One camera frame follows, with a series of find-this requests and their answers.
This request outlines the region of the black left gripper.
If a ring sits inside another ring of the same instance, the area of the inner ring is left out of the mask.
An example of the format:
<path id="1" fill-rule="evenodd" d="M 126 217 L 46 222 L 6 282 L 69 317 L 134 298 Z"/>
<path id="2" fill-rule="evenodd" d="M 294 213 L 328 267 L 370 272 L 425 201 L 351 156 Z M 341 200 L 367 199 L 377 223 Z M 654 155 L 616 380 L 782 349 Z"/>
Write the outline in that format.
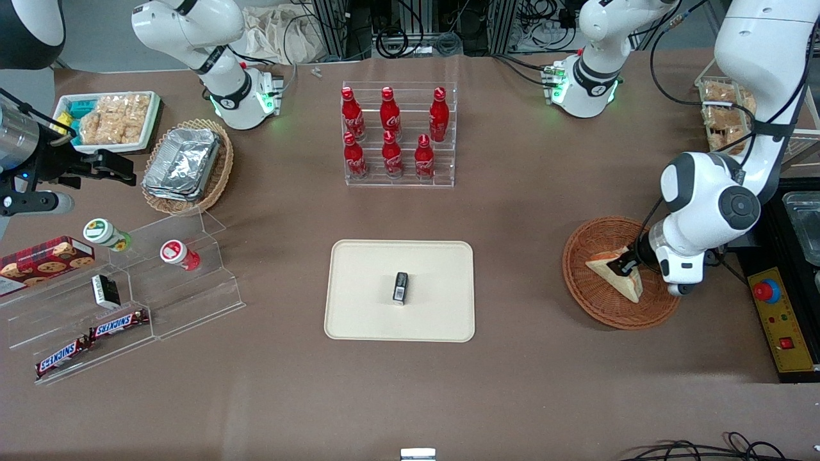
<path id="1" fill-rule="evenodd" d="M 634 248 L 628 248 L 615 260 L 615 265 L 620 266 L 620 273 L 623 277 L 629 277 L 633 273 L 639 274 L 639 266 L 642 264 L 650 271 L 659 274 L 658 259 L 650 245 L 650 240 L 638 240 Z"/>

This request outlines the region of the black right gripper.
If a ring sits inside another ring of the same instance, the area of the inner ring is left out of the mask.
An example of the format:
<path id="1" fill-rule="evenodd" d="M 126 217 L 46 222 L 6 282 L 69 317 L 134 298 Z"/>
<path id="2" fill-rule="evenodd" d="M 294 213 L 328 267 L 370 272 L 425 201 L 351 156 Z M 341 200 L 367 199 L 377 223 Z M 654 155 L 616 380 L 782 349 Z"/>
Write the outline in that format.
<path id="1" fill-rule="evenodd" d="M 36 188 L 43 182 L 58 181 L 62 176 L 112 180 L 126 186 L 136 186 L 134 163 L 115 152 L 85 154 L 76 151 L 73 146 L 46 146 L 36 148 L 29 155 L 30 188 Z"/>

